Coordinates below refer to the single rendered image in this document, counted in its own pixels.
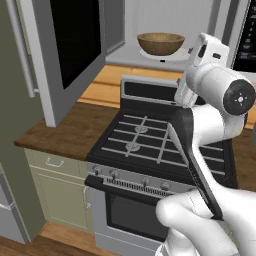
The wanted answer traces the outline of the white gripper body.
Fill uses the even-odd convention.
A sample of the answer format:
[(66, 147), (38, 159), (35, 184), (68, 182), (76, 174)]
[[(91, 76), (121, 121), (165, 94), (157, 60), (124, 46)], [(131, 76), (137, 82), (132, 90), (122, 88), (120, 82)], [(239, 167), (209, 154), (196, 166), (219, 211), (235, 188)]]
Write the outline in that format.
[(184, 108), (193, 107), (196, 103), (198, 95), (188, 87), (186, 77), (183, 76), (181, 79), (178, 79), (177, 84), (178, 88), (174, 96), (175, 102)]

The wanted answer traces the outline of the white microwave turntable plate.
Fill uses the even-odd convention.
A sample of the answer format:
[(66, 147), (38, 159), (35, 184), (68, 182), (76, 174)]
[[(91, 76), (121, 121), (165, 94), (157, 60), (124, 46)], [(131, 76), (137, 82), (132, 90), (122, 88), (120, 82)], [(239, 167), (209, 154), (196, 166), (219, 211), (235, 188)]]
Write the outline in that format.
[(154, 60), (165, 60), (167, 62), (187, 61), (190, 57), (187, 49), (179, 48), (175, 53), (166, 56), (156, 56), (146, 53), (143, 49), (140, 50), (140, 55)]

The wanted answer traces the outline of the brown wooden bowl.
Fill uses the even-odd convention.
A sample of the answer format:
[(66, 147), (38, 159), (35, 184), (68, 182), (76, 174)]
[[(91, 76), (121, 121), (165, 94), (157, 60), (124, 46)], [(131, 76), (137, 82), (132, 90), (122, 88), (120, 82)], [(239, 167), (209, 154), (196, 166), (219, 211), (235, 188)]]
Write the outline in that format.
[(154, 56), (167, 56), (175, 53), (185, 41), (182, 35), (172, 33), (142, 33), (137, 36), (140, 47)]

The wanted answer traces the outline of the grey microwave oven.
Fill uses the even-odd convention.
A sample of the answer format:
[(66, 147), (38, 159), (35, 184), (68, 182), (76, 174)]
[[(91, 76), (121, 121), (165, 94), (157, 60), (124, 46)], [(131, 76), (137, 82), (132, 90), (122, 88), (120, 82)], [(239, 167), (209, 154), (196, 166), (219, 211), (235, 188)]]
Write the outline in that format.
[(187, 61), (167, 62), (140, 55), (137, 36), (167, 32), (185, 37), (181, 48), (195, 45), (200, 33), (219, 38), (236, 51), (237, 40), (250, 0), (117, 0), (108, 8), (121, 28), (121, 41), (108, 47), (108, 64), (182, 71)]

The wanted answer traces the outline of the steel oven door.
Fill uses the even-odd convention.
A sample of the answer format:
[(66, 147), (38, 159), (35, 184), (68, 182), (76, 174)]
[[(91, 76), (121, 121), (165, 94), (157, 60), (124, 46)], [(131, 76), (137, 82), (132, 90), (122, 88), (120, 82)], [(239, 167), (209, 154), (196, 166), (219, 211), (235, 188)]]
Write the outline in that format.
[(148, 204), (114, 192), (90, 189), (96, 246), (120, 256), (155, 256), (168, 228)]

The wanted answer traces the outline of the grey microwave door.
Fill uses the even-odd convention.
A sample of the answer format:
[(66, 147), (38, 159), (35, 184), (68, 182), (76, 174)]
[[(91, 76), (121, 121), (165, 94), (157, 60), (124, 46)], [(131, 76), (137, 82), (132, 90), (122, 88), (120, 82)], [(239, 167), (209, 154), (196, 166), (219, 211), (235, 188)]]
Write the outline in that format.
[(105, 65), (104, 0), (20, 0), (46, 125), (56, 127)]

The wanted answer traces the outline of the pale green cupboard door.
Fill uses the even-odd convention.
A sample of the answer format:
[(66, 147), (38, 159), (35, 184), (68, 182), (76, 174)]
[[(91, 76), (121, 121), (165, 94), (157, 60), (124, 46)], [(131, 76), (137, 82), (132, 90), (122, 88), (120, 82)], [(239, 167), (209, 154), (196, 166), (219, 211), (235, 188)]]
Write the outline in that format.
[(30, 170), (45, 219), (93, 234), (92, 210), (84, 207), (85, 179), (34, 166)]

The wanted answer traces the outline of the black and steel stove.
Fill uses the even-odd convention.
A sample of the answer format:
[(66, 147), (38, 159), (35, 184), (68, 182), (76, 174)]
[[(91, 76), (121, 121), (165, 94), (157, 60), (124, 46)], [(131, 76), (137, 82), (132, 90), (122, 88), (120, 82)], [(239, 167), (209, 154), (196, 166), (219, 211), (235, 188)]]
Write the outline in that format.
[[(189, 171), (170, 139), (167, 122), (177, 108), (173, 80), (124, 75), (121, 78), (120, 111), (98, 139), (86, 157), (88, 176), (96, 176), (94, 166), (102, 173), (98, 177), (112, 178), (117, 169), (122, 180), (147, 187), (160, 188), (168, 182), (179, 193), (195, 188)], [(155, 256), (167, 256), (162, 243)]]

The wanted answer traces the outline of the pale green drawer front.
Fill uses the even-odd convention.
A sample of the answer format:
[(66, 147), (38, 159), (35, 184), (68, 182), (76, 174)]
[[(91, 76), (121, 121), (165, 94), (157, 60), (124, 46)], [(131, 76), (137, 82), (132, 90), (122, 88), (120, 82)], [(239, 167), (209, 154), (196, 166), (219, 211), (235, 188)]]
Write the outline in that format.
[[(34, 167), (43, 168), (78, 178), (87, 177), (86, 163), (83, 161), (31, 149), (25, 149), (25, 154), (28, 159), (28, 163)], [(53, 164), (58, 165), (62, 160), (65, 162), (65, 164), (60, 168), (54, 168), (46, 165), (47, 158), (51, 158)]]

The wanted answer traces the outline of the olive tall cabinet panel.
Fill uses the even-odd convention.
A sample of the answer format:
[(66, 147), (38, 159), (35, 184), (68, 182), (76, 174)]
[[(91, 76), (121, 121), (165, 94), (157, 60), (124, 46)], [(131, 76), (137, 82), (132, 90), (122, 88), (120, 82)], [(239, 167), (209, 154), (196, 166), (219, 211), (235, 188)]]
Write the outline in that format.
[(15, 202), (21, 227), (33, 241), (45, 224), (29, 164), (14, 141), (43, 118), (40, 100), (30, 98), (8, 6), (0, 0), (0, 172)]

